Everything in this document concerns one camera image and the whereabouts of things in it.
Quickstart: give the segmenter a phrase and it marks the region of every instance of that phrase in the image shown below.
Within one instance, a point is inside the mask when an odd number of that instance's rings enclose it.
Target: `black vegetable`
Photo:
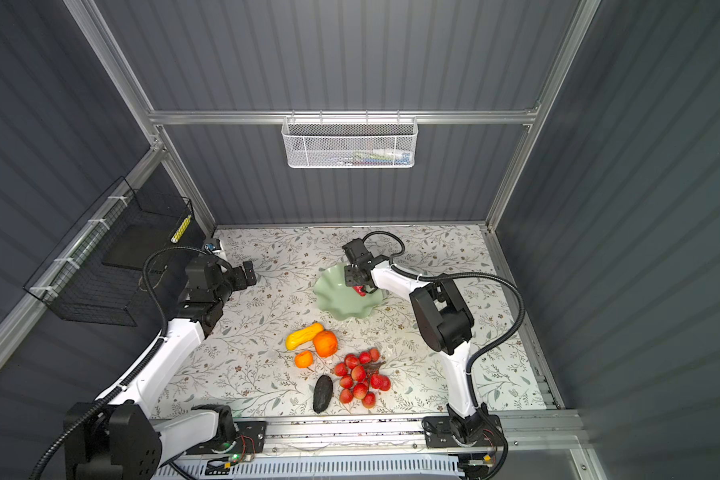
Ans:
[[[312,409],[315,413],[324,412],[333,397],[333,380],[327,375],[317,379],[315,384],[315,396],[312,401]]]

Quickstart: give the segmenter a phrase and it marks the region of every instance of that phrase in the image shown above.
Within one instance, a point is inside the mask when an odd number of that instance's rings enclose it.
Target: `scalloped bowl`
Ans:
[[[317,308],[333,315],[336,320],[365,318],[376,305],[384,301],[381,290],[360,296],[344,281],[344,265],[337,264],[322,272],[315,282],[312,292],[317,297]]]

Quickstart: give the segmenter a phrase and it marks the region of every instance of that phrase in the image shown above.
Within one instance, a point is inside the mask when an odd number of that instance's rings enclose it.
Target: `leaf pattern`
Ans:
[[[259,281],[235,292],[213,333],[184,361],[160,396],[154,418],[167,418],[205,403],[229,405],[236,416],[315,415],[312,391],[322,374],[334,379],[328,409],[320,415],[364,413],[442,412],[448,401],[438,355],[418,334],[411,304],[386,296],[365,319],[338,321],[321,312],[312,294],[320,273],[343,262],[342,245],[362,237],[371,228],[286,228],[219,230],[231,264],[252,260]],[[400,264],[424,274],[467,270],[495,273],[477,226],[409,226],[387,228],[400,236],[406,253]],[[385,236],[366,243],[375,254],[396,251]],[[477,279],[457,284],[475,318],[472,351],[506,331],[512,315],[501,288]],[[294,356],[314,347],[311,342],[295,351],[285,348],[286,336],[320,322],[338,338],[338,351],[307,369]],[[343,405],[341,388],[332,368],[348,353],[375,346],[385,364],[381,372],[392,380],[388,392],[378,392],[376,407],[360,402]],[[491,410],[544,409],[528,356],[516,335],[482,356],[473,368],[475,388]]]

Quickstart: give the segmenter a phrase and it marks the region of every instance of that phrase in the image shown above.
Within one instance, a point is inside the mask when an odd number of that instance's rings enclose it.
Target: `yellow squash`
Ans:
[[[313,323],[305,329],[301,329],[297,332],[291,333],[290,335],[288,335],[288,338],[286,338],[286,348],[288,350],[293,350],[302,343],[309,342],[310,340],[315,338],[315,335],[322,331],[322,325],[320,325],[319,323]]]

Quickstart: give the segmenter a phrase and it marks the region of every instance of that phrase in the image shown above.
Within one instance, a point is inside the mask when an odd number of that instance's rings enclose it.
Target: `white mesh basket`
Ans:
[[[293,168],[410,168],[416,120],[385,124],[306,124],[286,118],[282,139]]]

